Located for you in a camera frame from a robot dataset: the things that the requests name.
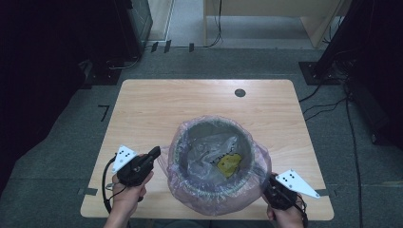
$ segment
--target gray carpet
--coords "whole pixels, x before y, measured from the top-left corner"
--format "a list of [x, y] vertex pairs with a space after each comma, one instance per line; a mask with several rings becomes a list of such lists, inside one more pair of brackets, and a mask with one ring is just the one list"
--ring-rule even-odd
[[[102, 227], [105, 219], [80, 215], [80, 189], [89, 182], [123, 80], [289, 79], [303, 98], [315, 87], [305, 84], [298, 62], [317, 61], [321, 54], [240, 48], [148, 51], [136, 66], [122, 72], [118, 85], [79, 90], [49, 136], [16, 163], [0, 201], [0, 227]], [[301, 109], [332, 104], [343, 96], [341, 85], [325, 85]], [[98, 105], [111, 106], [103, 122], [105, 109]], [[349, 109], [361, 170], [364, 227], [403, 227], [403, 152], [392, 145], [373, 145], [359, 109], [354, 103]], [[310, 227], [358, 227], [355, 156], [345, 103], [307, 121], [307, 126], [335, 210], [333, 220], [312, 221]], [[144, 227], [145, 220], [131, 223]]]

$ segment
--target black speaker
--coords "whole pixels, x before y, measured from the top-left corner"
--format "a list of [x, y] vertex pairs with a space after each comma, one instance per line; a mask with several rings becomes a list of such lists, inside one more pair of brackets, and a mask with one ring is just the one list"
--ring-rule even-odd
[[96, 75], [108, 75], [110, 67], [141, 58], [153, 24], [147, 0], [72, 0], [55, 5]]
[[368, 42], [350, 72], [350, 89], [374, 132], [403, 149], [403, 3], [375, 2]]

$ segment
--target person's right hand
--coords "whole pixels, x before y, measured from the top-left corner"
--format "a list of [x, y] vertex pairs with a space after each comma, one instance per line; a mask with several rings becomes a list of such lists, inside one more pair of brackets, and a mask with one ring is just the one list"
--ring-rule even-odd
[[[269, 220], [274, 220], [276, 215], [276, 221], [278, 228], [303, 228], [302, 214], [299, 210], [292, 206], [285, 211], [272, 208], [267, 198], [263, 195], [263, 199], [267, 202], [267, 217]], [[297, 205], [302, 208], [301, 195], [298, 194]]]

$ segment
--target black tape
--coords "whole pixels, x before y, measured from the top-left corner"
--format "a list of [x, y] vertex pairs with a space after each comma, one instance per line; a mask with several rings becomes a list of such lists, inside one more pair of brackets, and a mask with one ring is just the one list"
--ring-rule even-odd
[[80, 188], [77, 192], [77, 195], [91, 195], [91, 196], [96, 196], [98, 192], [98, 189], [95, 188]]
[[317, 189], [315, 190], [321, 197], [329, 196], [329, 191], [327, 189]]
[[163, 50], [163, 53], [166, 53], [169, 51], [169, 49], [171, 48], [171, 41], [172, 40], [166, 41], [166, 45], [165, 45], [165, 49]]
[[151, 53], [154, 52], [154, 51], [156, 51], [156, 50], [157, 50], [157, 47], [158, 47], [158, 42], [156, 42], [156, 43], [154, 43], [154, 45], [152, 45]]
[[193, 50], [195, 50], [195, 44], [194, 44], [194, 43], [190, 43], [190, 44], [189, 44], [189, 52], [193, 52]]

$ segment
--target pink plastic bag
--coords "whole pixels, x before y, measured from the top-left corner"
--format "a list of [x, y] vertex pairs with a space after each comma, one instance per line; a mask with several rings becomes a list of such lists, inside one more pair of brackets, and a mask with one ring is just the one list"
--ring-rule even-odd
[[172, 195], [207, 216], [240, 211], [260, 198], [272, 171], [268, 150], [219, 116], [182, 123], [158, 161]]

